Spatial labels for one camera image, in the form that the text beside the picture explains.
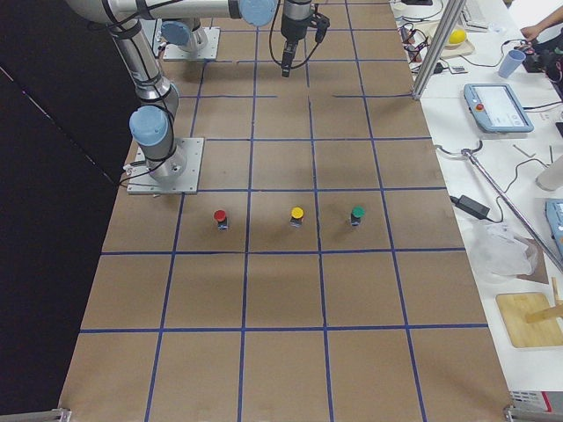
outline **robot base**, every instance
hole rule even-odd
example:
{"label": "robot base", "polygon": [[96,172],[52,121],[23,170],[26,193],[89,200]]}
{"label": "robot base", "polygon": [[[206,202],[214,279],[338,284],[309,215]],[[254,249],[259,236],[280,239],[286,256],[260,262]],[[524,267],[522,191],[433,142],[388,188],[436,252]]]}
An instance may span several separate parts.
{"label": "robot base", "polygon": [[166,46],[163,59],[168,61],[200,61],[200,60],[215,60],[217,58],[217,49],[219,47],[219,28],[203,28],[208,37],[208,44],[198,51],[189,53],[180,49],[178,46],[169,44]]}
{"label": "robot base", "polygon": [[[129,181],[127,192],[130,194],[166,194],[166,193],[197,193],[200,179],[201,156],[203,155],[203,138],[178,138],[177,148],[182,148],[186,154],[186,169],[174,180],[164,183],[145,174]],[[136,161],[144,160],[144,154],[139,149]],[[143,174],[147,168],[142,165],[134,167],[131,176]]]}

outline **white table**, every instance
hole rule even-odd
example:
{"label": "white table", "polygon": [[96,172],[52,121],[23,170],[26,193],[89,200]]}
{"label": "white table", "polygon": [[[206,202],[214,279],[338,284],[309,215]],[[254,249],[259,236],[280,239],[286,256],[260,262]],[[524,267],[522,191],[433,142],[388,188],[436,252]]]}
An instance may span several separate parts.
{"label": "white table", "polygon": [[[468,56],[468,59],[476,63],[496,63],[501,57],[501,43],[505,40],[520,39],[522,35],[501,0],[479,0],[479,5],[488,21],[494,24],[499,32],[469,33],[469,40],[475,46],[475,52]],[[432,14],[430,9],[438,7],[439,4],[409,6],[406,15],[426,16]],[[514,45],[505,46],[505,53]],[[539,106],[560,100],[544,74],[528,74],[523,67],[520,67],[509,79],[503,79],[496,74],[498,68],[475,67],[460,58],[449,59],[448,63],[464,65],[469,73],[451,75],[448,71],[444,71],[440,75],[432,76],[421,99],[434,143],[442,145],[447,150],[460,151],[462,148],[474,148],[479,138],[483,136],[464,101],[462,91],[465,84],[508,83],[523,106]],[[535,126],[535,130],[530,134],[518,135],[517,138],[500,136],[499,139],[484,140],[485,147],[477,157],[501,187],[505,187],[514,177],[515,166],[527,159],[522,152],[513,147],[514,144],[528,154],[536,154],[536,158],[546,163],[551,162],[550,145],[553,159],[563,155],[563,139],[554,125],[555,121],[563,120],[561,112],[563,106],[546,109],[542,113],[529,113]],[[466,160],[452,160],[440,152],[437,154],[450,195],[469,196],[489,206],[490,216],[498,219],[499,211],[494,202],[496,194],[477,169]],[[511,187],[508,195],[542,238],[550,240],[551,231],[545,219],[542,199],[561,198],[563,189],[548,193],[536,186],[535,178],[543,170],[540,164],[525,164],[519,170],[520,177]],[[530,237],[506,206],[504,215],[505,222],[514,232]],[[552,303],[551,287],[484,272],[482,265],[472,257],[472,247],[476,241],[473,230],[477,221],[458,209],[456,209],[456,217],[472,263],[508,388],[511,391],[562,391],[563,346],[533,349],[513,347],[495,302],[498,294],[542,292]],[[555,244],[553,249],[559,254]],[[548,275],[556,276],[559,280],[559,290],[563,289],[563,274],[554,268],[548,258],[545,261]]]}

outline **black wall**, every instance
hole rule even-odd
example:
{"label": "black wall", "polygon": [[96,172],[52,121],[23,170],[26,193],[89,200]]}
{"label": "black wall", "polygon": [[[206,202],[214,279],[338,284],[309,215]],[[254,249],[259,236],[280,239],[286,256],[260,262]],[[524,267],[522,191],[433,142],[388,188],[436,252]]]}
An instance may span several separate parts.
{"label": "black wall", "polygon": [[81,149],[118,180],[138,104],[110,36],[63,0],[0,11],[0,66],[16,80],[0,72],[3,415],[58,405],[117,193]]}

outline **person's arm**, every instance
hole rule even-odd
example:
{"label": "person's arm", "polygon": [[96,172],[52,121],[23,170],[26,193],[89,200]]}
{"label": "person's arm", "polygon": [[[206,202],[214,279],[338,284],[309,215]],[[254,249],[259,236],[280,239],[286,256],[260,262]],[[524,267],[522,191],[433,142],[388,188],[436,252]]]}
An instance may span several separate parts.
{"label": "person's arm", "polygon": [[549,16],[547,16],[545,19],[541,20],[537,24],[532,26],[526,26],[525,28],[522,28],[520,31],[522,32],[524,38],[530,41],[530,40],[535,40],[542,31],[560,23],[563,23],[563,6],[556,9]]}

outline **plastic bag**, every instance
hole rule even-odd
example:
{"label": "plastic bag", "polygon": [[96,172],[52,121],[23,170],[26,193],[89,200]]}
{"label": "plastic bag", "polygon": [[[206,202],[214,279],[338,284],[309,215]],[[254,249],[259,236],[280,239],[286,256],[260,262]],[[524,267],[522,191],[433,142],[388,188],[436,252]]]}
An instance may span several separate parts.
{"label": "plastic bag", "polygon": [[506,223],[479,224],[471,256],[487,271],[498,275],[531,275],[537,267],[537,247],[514,234]]}

